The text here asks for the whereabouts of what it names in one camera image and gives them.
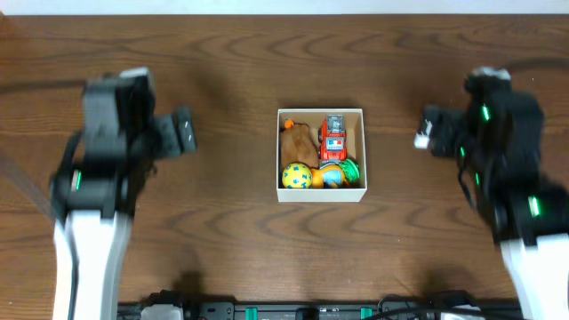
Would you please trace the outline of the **green ribbed plastic wheel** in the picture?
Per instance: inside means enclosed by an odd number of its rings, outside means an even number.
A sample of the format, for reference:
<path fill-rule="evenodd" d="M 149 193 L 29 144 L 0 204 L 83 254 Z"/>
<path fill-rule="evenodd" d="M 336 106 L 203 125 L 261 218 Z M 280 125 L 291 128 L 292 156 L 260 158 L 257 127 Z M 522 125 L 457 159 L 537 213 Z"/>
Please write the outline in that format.
<path fill-rule="evenodd" d="M 356 162 L 347 158 L 346 160 L 339 163 L 339 167 L 344 172 L 345 179 L 348 184 L 359 182 L 360 172 L 359 166 Z"/>

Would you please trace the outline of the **red toy truck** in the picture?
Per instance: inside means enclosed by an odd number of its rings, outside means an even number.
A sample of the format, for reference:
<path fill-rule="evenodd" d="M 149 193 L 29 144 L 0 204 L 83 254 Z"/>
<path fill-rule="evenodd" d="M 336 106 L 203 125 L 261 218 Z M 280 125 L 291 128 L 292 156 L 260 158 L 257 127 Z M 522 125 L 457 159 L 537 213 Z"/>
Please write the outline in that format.
<path fill-rule="evenodd" d="M 327 115 L 318 132 L 321 161 L 328 163 L 346 160 L 348 157 L 346 138 L 343 115 Z"/>

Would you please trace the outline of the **brown plush toy with carrot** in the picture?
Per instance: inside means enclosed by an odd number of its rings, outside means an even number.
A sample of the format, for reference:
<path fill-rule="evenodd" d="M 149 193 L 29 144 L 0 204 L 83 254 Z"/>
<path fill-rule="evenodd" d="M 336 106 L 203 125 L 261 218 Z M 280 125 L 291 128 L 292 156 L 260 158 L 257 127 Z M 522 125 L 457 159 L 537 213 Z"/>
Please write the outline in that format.
<path fill-rule="evenodd" d="M 279 141 L 281 170 L 292 163 L 302 163 L 312 168 L 319 166 L 317 148 L 308 125 L 286 120 L 284 129 L 279 134 Z"/>

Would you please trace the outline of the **orange duck toy blue hat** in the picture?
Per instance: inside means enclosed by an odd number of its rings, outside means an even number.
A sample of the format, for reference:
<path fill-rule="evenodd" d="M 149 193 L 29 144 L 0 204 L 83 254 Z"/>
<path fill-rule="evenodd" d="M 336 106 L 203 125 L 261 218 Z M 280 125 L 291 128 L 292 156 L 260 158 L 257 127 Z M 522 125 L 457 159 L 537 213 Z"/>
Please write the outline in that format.
<path fill-rule="evenodd" d="M 349 183 L 345 172 L 337 164 L 326 164 L 319 169 L 312 169 L 312 188 L 341 188 Z"/>

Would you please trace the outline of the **yellow ball with blue letters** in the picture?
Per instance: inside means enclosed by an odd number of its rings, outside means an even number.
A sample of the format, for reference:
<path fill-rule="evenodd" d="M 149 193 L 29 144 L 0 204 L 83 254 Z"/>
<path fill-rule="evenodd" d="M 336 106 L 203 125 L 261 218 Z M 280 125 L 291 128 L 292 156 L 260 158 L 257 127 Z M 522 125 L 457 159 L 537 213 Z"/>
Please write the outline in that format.
<path fill-rule="evenodd" d="M 281 178 L 284 188 L 310 188 L 312 185 L 312 171 L 302 163 L 288 164 Z"/>

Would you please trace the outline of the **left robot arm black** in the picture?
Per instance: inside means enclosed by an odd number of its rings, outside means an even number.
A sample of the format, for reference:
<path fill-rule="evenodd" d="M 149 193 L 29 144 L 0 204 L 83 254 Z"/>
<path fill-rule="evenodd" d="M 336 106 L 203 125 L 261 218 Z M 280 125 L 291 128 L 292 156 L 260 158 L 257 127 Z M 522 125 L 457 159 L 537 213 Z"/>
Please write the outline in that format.
<path fill-rule="evenodd" d="M 114 319 L 139 193 L 156 160 L 196 151 L 188 108 L 155 113 L 148 68 L 86 82 L 84 127 L 50 186 L 56 249 L 55 319 Z"/>

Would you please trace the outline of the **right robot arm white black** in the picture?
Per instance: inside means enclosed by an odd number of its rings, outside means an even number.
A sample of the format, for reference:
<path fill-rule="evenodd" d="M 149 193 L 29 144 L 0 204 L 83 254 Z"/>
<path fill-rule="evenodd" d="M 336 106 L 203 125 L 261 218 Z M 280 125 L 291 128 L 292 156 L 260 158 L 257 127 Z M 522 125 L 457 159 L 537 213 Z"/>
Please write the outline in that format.
<path fill-rule="evenodd" d="M 505 68 L 473 69 L 464 89 L 464 110 L 423 109 L 413 144 L 455 160 L 462 192 L 491 229 L 524 318 L 566 319 L 568 191 L 541 170 L 543 111 L 532 94 L 513 89 Z"/>

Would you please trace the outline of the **white cardboard box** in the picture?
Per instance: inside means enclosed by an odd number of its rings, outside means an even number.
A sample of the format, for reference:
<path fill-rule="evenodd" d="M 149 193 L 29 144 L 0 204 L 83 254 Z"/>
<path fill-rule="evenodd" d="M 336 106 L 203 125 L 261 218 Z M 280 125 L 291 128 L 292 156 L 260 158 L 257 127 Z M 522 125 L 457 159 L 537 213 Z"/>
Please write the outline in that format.
<path fill-rule="evenodd" d="M 359 166 L 359 182 L 348 184 L 341 188 L 284 188 L 281 178 L 283 170 L 280 169 L 280 141 L 279 134 L 285 128 L 286 120 L 309 126 L 310 135 L 317 148 L 319 156 L 320 143 L 318 132 L 327 115 L 340 114 L 344 117 L 346 130 L 346 146 L 349 159 Z M 319 156 L 319 169 L 326 164 Z M 280 202 L 358 202 L 367 191 L 366 160 L 365 160 L 365 131 L 363 110 L 360 108 L 287 108 L 277 112 L 276 121 L 276 193 Z"/>

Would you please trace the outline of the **black rail at table edge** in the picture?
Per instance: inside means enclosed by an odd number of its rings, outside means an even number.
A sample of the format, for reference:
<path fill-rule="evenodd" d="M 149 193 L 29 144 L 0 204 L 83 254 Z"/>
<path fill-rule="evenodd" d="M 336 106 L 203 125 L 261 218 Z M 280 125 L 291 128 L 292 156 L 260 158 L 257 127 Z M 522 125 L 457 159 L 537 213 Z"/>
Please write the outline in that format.
<path fill-rule="evenodd" d="M 390 294 L 378 301 L 242 302 L 230 297 L 189 298 L 179 292 L 154 292 L 121 303 L 119 320 L 361 320 L 361 319 L 521 319 L 513 300 L 477 300 L 465 291 L 427 298 Z"/>

